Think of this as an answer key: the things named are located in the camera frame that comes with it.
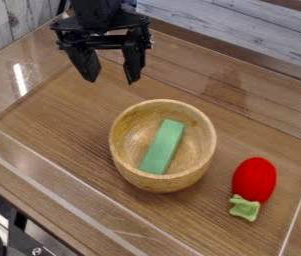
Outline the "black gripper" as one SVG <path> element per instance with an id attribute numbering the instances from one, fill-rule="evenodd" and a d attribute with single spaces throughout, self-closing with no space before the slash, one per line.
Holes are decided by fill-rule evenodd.
<path id="1" fill-rule="evenodd" d="M 83 79 L 93 83 L 100 62 L 91 49 L 121 49 L 128 84 L 140 79 L 144 50 L 151 48 L 147 16 L 121 6 L 120 0 L 71 0 L 73 16 L 53 22 L 49 28 Z"/>

